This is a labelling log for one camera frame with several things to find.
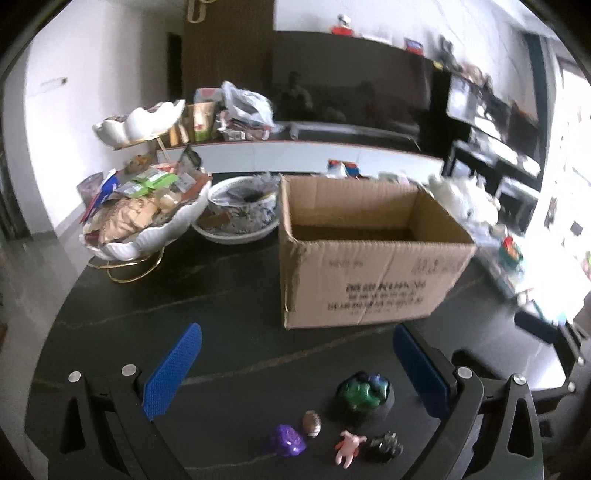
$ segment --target cardboard box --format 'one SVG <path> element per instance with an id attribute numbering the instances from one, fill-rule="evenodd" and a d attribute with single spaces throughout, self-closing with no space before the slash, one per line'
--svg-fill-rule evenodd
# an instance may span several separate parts
<path id="1" fill-rule="evenodd" d="M 476 251 L 448 212 L 412 185 L 283 177 L 280 199 L 286 328 L 428 316 Z"/>

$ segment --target purple toy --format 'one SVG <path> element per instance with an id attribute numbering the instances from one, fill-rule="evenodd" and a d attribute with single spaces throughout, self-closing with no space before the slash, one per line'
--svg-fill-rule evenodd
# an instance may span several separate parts
<path id="1" fill-rule="evenodd" d="M 295 457 L 306 449 L 304 439 L 290 425 L 279 425 L 273 431 L 271 446 L 282 457 Z"/>

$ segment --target pink toy figure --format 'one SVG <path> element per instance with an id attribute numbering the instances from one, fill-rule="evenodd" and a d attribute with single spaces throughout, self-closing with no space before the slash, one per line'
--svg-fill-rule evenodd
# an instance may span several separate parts
<path id="1" fill-rule="evenodd" d="M 368 440 L 367 437 L 358 437 L 357 435 L 347 432 L 347 430 L 342 431 L 340 435 L 345 437 L 345 439 L 335 445 L 335 450 L 338 450 L 335 462 L 337 465 L 340 465 L 340 461 L 345 457 L 345 464 L 343 467 L 348 468 L 349 465 L 351 465 L 353 458 L 359 454 L 359 445 Z"/>

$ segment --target marble table surface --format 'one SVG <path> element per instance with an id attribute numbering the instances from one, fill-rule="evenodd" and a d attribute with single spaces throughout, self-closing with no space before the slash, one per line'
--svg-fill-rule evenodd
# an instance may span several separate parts
<path id="1" fill-rule="evenodd" d="M 506 377 L 524 374 L 532 389 L 562 385 L 553 349 L 518 329 L 514 311 L 472 262 L 441 306 L 413 323 L 448 358 L 470 349 Z M 104 271 L 82 272 L 39 358 L 27 435 L 45 454 L 56 448 L 70 372 L 119 375 L 130 363 L 152 371 L 191 322 L 202 328 L 202 351 L 168 412 L 154 423 L 194 478 L 400 478 L 439 424 L 393 353 L 394 324 L 285 330 L 277 234 L 230 247 L 189 230 L 140 281 L 120 285 Z M 276 425 L 298 426 L 307 410 L 324 411 L 338 383 L 358 370 L 379 372 L 394 386 L 396 402 L 381 430 L 398 433 L 405 446 L 399 459 L 336 467 L 333 447 L 342 426 L 328 421 L 302 456 L 267 454 Z"/>

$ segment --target floor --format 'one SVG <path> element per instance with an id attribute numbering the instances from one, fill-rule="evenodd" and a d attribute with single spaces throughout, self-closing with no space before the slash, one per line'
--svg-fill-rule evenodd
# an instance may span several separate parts
<path id="1" fill-rule="evenodd" d="M 24 433 L 33 373 L 56 315 L 90 255 L 73 227 L 61 238 L 45 235 L 7 242 L 0 237 L 0 430 L 36 479 L 47 460 Z"/>

